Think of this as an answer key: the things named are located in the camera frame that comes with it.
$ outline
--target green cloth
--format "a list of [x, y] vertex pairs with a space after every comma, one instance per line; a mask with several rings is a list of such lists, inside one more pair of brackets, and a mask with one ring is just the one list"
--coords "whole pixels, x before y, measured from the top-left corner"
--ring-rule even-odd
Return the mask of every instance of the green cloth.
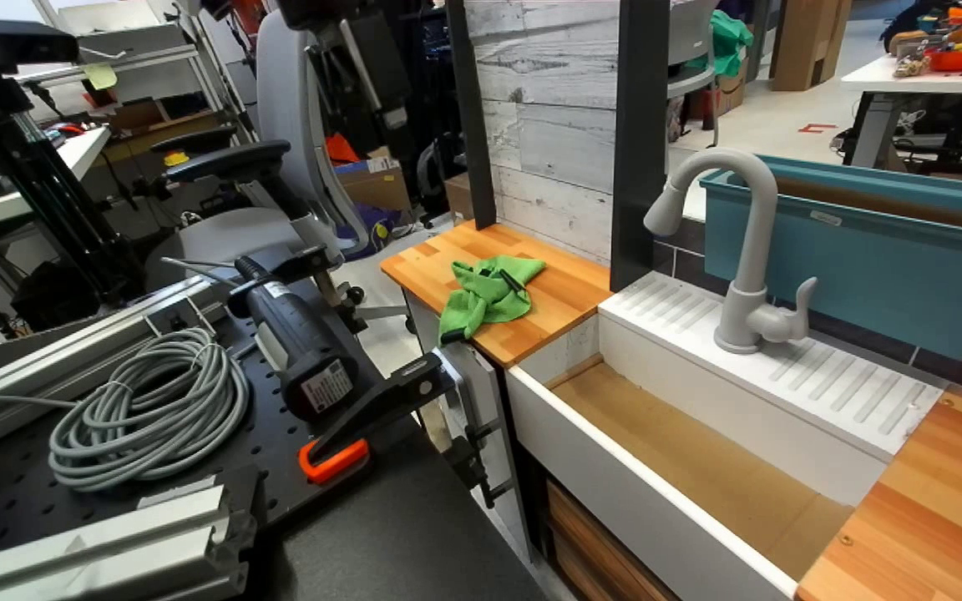
[[452, 262], [451, 271], [463, 288], [452, 290], [440, 313], [440, 346], [473, 337], [482, 323], [504, 323], [526, 315], [532, 301], [524, 286], [542, 269], [544, 261], [507, 255], [479, 261], [474, 267]]
[[[711, 13], [711, 45], [715, 49], [715, 73], [736, 77], [741, 71], [741, 48], [752, 46], [752, 32], [744, 22], [722, 11]], [[688, 68], [706, 68], [707, 56], [687, 61]]]

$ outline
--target sticky note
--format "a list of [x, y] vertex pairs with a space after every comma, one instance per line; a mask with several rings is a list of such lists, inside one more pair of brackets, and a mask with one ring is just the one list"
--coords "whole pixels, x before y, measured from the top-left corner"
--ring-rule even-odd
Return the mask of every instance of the sticky note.
[[114, 73], [114, 68], [106, 63], [85, 64], [81, 66], [84, 75], [91, 81], [91, 87], [96, 90], [106, 90], [118, 83], [118, 74]]

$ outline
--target chair armrest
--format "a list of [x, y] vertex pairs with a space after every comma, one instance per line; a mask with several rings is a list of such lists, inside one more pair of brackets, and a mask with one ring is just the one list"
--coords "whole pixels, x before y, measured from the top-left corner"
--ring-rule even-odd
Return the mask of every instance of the chair armrest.
[[165, 178], [170, 182], [187, 183], [217, 175], [228, 181], [251, 182], [271, 171], [275, 174], [280, 168], [281, 157], [290, 148], [291, 144], [284, 140], [270, 140], [219, 149], [168, 168]]
[[204, 129], [202, 132], [192, 132], [155, 142], [150, 145], [150, 152], [182, 151], [189, 156], [206, 154], [228, 148], [235, 133], [235, 125], [221, 125], [214, 129]]

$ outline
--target faucet handle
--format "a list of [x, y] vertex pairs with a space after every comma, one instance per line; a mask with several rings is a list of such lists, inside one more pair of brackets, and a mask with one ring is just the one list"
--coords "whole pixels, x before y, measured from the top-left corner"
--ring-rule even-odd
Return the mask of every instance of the faucet handle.
[[808, 305], [816, 289], [818, 278], [810, 277], [797, 288], [797, 310], [782, 309], [789, 323], [789, 339], [799, 340], [808, 335]]

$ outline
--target whitewashed wood wall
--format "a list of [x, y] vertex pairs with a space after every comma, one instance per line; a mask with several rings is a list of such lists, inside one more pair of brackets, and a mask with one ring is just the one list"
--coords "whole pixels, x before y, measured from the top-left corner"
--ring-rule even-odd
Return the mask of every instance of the whitewashed wood wall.
[[610, 263], [619, 1], [465, 3], [499, 220]]

